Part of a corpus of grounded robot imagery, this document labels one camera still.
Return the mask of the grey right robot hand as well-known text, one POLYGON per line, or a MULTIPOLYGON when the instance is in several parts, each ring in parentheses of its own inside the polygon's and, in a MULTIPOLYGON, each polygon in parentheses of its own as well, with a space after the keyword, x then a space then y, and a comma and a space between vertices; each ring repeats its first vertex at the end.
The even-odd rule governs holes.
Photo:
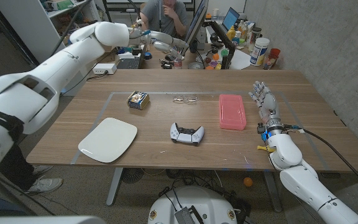
POLYGON ((257 105, 259 116, 268 131, 284 128, 280 119, 278 102, 264 82, 255 81, 253 91, 249 92, 249 96, 257 105))

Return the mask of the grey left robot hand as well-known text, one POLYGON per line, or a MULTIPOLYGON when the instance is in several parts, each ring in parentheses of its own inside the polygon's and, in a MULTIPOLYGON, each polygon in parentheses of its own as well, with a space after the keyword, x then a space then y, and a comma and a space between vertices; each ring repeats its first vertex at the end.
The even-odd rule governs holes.
POLYGON ((149 34, 152 45, 159 51, 169 53, 181 60, 189 45, 181 39, 174 38, 166 33, 151 31, 149 34))

